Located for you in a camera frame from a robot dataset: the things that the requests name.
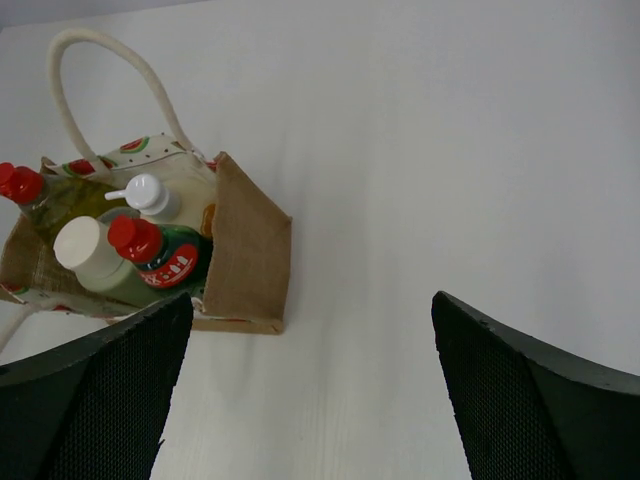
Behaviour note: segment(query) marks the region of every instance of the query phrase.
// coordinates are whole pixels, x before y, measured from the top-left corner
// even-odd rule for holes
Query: bottle cap
[[[0,195],[13,200],[18,205],[33,202],[44,186],[44,177],[28,167],[14,167],[0,163]]]
[[[162,231],[157,226],[125,215],[111,223],[107,239],[121,257],[133,263],[149,263],[163,243]]]
[[[180,212],[180,197],[154,175],[136,175],[124,190],[105,194],[107,200],[124,198],[131,208],[151,217],[158,223],[169,223]]]
[[[67,223],[53,243],[60,265],[79,275],[105,278],[122,265],[122,258],[107,242],[107,226],[94,218],[76,217]]]

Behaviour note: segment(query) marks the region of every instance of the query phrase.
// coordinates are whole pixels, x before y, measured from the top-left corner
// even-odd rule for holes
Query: black textured surface
[[[640,479],[639,377],[536,340],[442,292],[432,316],[474,479]]]
[[[0,370],[0,477],[146,479],[193,310],[188,295]]]

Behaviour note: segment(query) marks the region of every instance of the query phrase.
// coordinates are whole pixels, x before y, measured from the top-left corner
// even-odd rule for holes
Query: white tabletop
[[[294,217],[286,333],[192,334],[153,479],[468,479],[440,289],[640,374],[638,7],[218,0],[3,30],[3,161],[78,157],[44,61],[88,26],[144,56],[200,149]],[[63,77],[96,150],[166,129],[109,53],[73,47]],[[4,240],[17,211],[0,215]],[[36,316],[0,362],[101,326]]]

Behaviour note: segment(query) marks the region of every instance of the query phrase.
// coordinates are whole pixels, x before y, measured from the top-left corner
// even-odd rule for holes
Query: red label
[[[153,288],[175,287],[196,268],[198,249],[186,244],[179,247],[162,267],[149,272],[138,272],[145,283]]]

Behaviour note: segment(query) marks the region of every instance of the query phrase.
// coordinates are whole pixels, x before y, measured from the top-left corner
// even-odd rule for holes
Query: red bottle cap
[[[33,202],[44,186],[44,177],[28,167],[14,167],[0,163],[0,195],[13,200],[18,205]]]
[[[120,215],[111,222],[107,240],[116,252],[133,263],[149,263],[160,252],[162,231],[141,218]]]

